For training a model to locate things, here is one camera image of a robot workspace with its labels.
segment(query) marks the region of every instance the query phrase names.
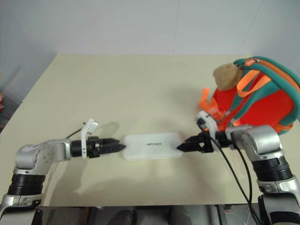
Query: stuffed toy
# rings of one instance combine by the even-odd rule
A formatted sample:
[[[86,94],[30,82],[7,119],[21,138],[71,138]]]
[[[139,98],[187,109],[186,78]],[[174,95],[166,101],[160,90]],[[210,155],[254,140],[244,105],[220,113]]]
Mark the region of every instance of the stuffed toy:
[[[221,65],[213,72],[219,90],[229,90],[236,87],[242,75],[243,71],[233,63]]]

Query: robotic arm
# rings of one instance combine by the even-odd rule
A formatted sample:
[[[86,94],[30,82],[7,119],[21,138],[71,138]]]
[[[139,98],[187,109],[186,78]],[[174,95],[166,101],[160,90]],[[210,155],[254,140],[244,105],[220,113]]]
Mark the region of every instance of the robotic arm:
[[[258,198],[263,224],[300,224],[300,185],[287,163],[276,131],[270,126],[230,127],[218,132],[215,121],[204,111],[196,118],[201,129],[208,128],[220,147],[237,147],[245,153],[257,175],[257,184],[263,192]],[[212,152],[218,150],[207,135],[201,132],[177,147],[184,152]]]
[[[95,158],[125,148],[125,145],[113,138],[99,139],[97,136],[90,136],[86,140],[86,134],[92,133],[96,126],[93,120],[89,120],[82,129],[82,139],[78,141],[49,140],[20,148],[15,157],[12,183],[0,205],[0,219],[8,208],[33,208],[41,204],[43,182],[53,163],[68,161],[72,157]]]

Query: orange backpack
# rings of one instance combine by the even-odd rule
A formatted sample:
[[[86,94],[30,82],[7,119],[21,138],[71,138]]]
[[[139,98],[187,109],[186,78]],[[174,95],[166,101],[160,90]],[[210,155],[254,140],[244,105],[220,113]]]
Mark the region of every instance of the orange backpack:
[[[242,124],[270,125],[279,134],[292,128],[300,116],[300,79],[291,70],[266,57],[234,62],[243,70],[242,79],[231,90],[215,90],[207,102],[204,89],[199,108],[216,121],[219,130]]]

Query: beige tabletop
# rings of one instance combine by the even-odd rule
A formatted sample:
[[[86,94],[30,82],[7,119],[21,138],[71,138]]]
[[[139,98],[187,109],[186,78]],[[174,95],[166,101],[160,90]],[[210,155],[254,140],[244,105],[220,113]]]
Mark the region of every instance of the beige tabletop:
[[[212,71],[245,56],[58,55],[0,135],[0,196],[7,192],[16,151],[29,143],[65,138],[94,118],[94,135],[199,133],[194,118],[202,88],[216,87]],[[300,176],[300,125],[281,141]],[[236,151],[226,150],[248,192]],[[260,194],[254,182],[254,202]],[[48,206],[245,203],[220,153],[178,159],[125,161],[121,153],[73,158],[52,166],[43,192]]]

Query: black cable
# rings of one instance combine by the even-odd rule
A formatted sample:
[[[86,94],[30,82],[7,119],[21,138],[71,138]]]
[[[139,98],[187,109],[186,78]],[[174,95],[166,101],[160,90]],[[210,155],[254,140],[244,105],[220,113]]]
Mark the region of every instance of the black cable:
[[[247,197],[247,195],[246,195],[246,193],[245,193],[243,187],[241,186],[241,184],[240,184],[240,182],[239,182],[239,179],[238,179],[237,175],[235,174],[235,172],[234,172],[234,170],[233,170],[233,167],[231,166],[231,164],[230,164],[230,162],[229,162],[227,156],[226,156],[225,153],[223,152],[222,148],[221,148],[220,145],[217,143],[217,141],[216,141],[214,138],[212,138],[212,137],[210,136],[210,134],[208,134],[207,132],[205,132],[204,129],[203,129],[199,124],[198,124],[198,127],[203,131],[203,133],[204,133],[205,135],[207,135],[207,136],[211,139],[212,142],[214,142],[214,144],[215,144],[215,145],[217,146],[217,148],[220,150],[220,152],[221,152],[223,158],[225,159],[227,165],[229,166],[229,168],[230,168],[230,170],[231,170],[231,172],[232,172],[232,174],[233,174],[233,176],[234,176],[234,179],[235,179],[237,185],[238,185],[239,188],[240,188],[240,191],[242,192],[243,196],[245,197],[245,199],[246,199],[246,201],[247,201],[249,207],[251,207],[251,208],[250,208],[250,211],[253,212],[253,213],[251,213],[251,215],[253,216],[253,219],[254,219],[255,223],[256,223],[257,225],[261,225],[261,224],[262,224],[261,221],[259,220],[258,216],[256,215],[255,211],[254,211],[253,208],[252,208],[252,203],[250,204],[250,201],[249,201],[249,199],[248,199],[248,197]]]
[[[220,225],[223,225],[220,208],[217,206],[217,217],[219,218]]]
[[[235,148],[238,151],[238,153],[239,153],[239,155],[240,155],[240,157],[241,157],[241,159],[242,159],[242,161],[244,163],[245,169],[247,171],[247,176],[248,176],[248,180],[249,180],[249,203],[248,203],[249,204],[249,210],[250,210],[250,213],[251,213],[252,217],[253,218],[255,217],[256,220],[259,221],[259,218],[257,217],[257,215],[256,215],[256,213],[255,213],[255,211],[254,211],[254,209],[252,207],[253,190],[252,190],[252,180],[251,180],[251,175],[250,175],[249,167],[247,165],[247,162],[246,162],[246,160],[245,160],[245,158],[244,158],[244,156],[243,156],[240,148],[238,146],[235,146]]]
[[[76,130],[75,132],[71,133],[69,136],[66,137],[66,139],[70,138],[71,136],[77,134],[79,131],[81,131],[81,128],[79,130]]]

